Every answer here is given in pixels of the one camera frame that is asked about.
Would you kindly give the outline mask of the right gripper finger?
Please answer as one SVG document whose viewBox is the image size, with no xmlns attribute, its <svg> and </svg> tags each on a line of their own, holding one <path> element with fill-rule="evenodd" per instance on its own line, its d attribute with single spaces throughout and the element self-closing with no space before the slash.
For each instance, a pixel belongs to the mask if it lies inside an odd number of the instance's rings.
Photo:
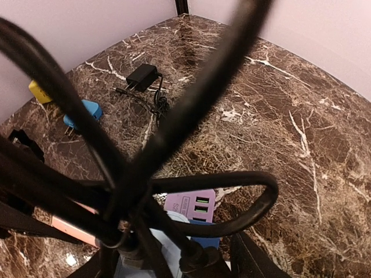
<svg viewBox="0 0 371 278">
<path fill-rule="evenodd" d="M 231 236 L 230 262 L 233 277 L 290 278 L 245 232 Z"/>
</svg>

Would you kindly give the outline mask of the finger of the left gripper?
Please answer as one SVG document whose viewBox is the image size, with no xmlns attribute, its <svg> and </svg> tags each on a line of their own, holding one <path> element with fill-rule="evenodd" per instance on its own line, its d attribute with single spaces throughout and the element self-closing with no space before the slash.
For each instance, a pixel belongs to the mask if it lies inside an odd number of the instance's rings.
<svg viewBox="0 0 371 278">
<path fill-rule="evenodd" d="M 37 157 L 41 162 L 45 161 L 43 150 L 34 140 L 29 138 L 24 130 L 12 130 L 8 135 L 8 140 L 24 152 Z M 10 232 L 13 231 L 25 236 L 50 237 L 72 244 L 82 243 L 80 240 L 37 220 L 32 216 L 33 212 L 34 206 L 1 189 L 1 239 L 11 237 Z"/>
</svg>

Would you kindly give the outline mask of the pink charger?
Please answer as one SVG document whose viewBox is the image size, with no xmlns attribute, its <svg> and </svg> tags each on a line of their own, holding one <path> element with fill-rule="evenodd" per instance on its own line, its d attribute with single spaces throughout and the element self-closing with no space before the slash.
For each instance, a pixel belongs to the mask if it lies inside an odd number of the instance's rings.
<svg viewBox="0 0 371 278">
<path fill-rule="evenodd" d="M 60 217 L 56 215 L 52 215 L 51 220 L 52 227 L 66 233 L 69 236 L 74 237 L 75 239 L 89 244 L 93 247 L 100 248 L 100 242 L 98 239 L 96 239 L 95 236 L 91 235 L 90 233 L 87 233 L 81 228 L 78 228 L 77 226 L 61 219 Z"/>
</svg>

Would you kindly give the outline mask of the purple power strip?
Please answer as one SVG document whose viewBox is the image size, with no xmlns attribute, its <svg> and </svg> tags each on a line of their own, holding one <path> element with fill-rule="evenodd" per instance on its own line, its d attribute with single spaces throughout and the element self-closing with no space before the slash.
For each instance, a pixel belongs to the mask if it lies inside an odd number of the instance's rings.
<svg viewBox="0 0 371 278">
<path fill-rule="evenodd" d="M 213 189 L 168 194 L 164 209 L 174 211 L 189 220 L 212 223 L 216 202 Z"/>
</svg>

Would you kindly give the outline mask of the light blue charger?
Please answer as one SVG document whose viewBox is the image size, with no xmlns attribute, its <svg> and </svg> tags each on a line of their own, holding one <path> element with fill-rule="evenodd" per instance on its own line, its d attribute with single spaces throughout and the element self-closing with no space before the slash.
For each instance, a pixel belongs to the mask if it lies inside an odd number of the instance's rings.
<svg viewBox="0 0 371 278">
<path fill-rule="evenodd" d="M 172 277 L 182 277 L 179 267 L 180 249 L 160 230 L 150 228 L 152 235 L 157 239 L 162 255 L 172 273 Z M 128 260 L 122 255 L 118 259 L 114 277 L 156 277 L 153 270 L 136 269 L 129 266 Z"/>
</svg>

